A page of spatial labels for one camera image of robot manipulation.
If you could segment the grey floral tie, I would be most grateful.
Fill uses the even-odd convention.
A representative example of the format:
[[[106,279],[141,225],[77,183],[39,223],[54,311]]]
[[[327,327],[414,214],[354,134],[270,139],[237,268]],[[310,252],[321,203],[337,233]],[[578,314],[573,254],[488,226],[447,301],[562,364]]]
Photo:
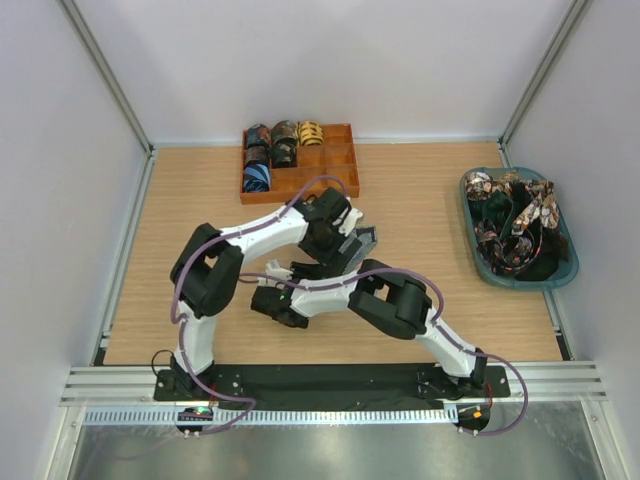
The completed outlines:
[[[343,252],[347,262],[343,273],[355,270],[375,248],[378,243],[377,229],[375,226],[357,227],[347,240],[347,247]]]

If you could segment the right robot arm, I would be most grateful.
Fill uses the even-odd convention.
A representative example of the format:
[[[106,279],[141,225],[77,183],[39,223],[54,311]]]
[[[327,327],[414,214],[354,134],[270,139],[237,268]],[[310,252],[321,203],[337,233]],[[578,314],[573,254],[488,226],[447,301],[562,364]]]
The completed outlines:
[[[383,334],[415,340],[431,352],[445,377],[442,393],[472,396],[487,382],[483,351],[442,319],[443,296],[434,305],[427,280],[373,259],[356,271],[326,279],[304,279],[271,263],[258,274],[251,309],[291,327],[306,329],[326,313],[351,312]]]

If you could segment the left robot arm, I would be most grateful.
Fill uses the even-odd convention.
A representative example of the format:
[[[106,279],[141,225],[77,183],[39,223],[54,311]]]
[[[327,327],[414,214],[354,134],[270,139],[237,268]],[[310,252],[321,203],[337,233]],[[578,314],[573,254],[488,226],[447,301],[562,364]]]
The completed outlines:
[[[324,280],[346,274],[361,261],[357,225],[362,217],[346,194],[329,187],[319,196],[297,194],[274,212],[243,225],[199,225],[170,273],[170,320],[184,333],[170,360],[174,389],[191,400],[210,392],[216,317],[233,299],[245,264],[296,246],[311,263],[294,262],[287,269],[272,265],[271,275]]]

